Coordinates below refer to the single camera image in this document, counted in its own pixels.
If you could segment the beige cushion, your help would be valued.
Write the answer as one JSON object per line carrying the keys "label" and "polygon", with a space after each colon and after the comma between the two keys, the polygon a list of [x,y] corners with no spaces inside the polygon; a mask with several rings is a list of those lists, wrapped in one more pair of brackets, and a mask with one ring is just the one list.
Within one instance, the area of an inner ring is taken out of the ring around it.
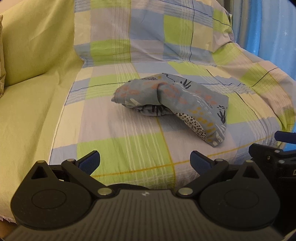
{"label": "beige cushion", "polygon": [[4,66],[4,47],[3,47],[3,15],[0,15],[0,97],[4,94],[4,83],[6,70]]}

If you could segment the blue star curtain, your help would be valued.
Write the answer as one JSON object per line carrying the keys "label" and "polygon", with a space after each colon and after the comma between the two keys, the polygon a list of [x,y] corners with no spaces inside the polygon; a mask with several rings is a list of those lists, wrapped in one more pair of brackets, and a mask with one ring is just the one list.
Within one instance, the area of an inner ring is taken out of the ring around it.
{"label": "blue star curtain", "polygon": [[232,15],[234,39],[295,79],[295,1],[218,1]]}

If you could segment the yellow green bed sheet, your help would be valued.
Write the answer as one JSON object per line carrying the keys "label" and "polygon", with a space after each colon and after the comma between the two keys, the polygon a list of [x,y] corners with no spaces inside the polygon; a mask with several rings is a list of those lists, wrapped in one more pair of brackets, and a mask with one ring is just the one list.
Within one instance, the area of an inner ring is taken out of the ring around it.
{"label": "yellow green bed sheet", "polygon": [[22,1],[3,13],[1,219],[37,160],[48,160],[56,125],[83,64],[74,50],[74,1]]}

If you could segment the plaid pillow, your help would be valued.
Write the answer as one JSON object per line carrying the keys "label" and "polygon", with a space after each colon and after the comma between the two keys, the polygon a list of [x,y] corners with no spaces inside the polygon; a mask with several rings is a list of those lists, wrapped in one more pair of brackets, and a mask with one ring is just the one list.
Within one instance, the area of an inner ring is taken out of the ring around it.
{"label": "plaid pillow", "polygon": [[213,63],[234,42],[217,1],[75,1],[74,48],[85,66],[180,60]]}

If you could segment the blue patterned pajama garment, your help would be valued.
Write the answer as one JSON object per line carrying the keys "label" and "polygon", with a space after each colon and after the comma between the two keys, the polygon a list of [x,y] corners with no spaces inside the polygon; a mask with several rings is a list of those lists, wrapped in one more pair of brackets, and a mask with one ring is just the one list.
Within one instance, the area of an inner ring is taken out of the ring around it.
{"label": "blue patterned pajama garment", "polygon": [[177,75],[129,80],[115,91],[112,102],[145,116],[175,115],[212,147],[225,139],[228,97]]}

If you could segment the plaid checkered bed sheet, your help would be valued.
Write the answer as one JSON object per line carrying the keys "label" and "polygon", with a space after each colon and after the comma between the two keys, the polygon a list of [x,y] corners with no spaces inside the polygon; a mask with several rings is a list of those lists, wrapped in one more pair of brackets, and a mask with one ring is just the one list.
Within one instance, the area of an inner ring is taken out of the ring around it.
{"label": "plaid checkered bed sheet", "polygon": [[[176,116],[143,116],[112,102],[115,90],[128,80],[162,72],[228,96],[229,106],[221,112],[227,123],[221,145],[206,144]],[[101,163],[92,176],[106,185],[178,188],[197,177],[189,163],[193,150],[239,164],[249,158],[253,143],[279,147],[274,133],[290,132],[294,123],[295,81],[273,63],[228,43],[207,62],[82,68],[61,113],[49,162],[60,164],[97,150]]]}

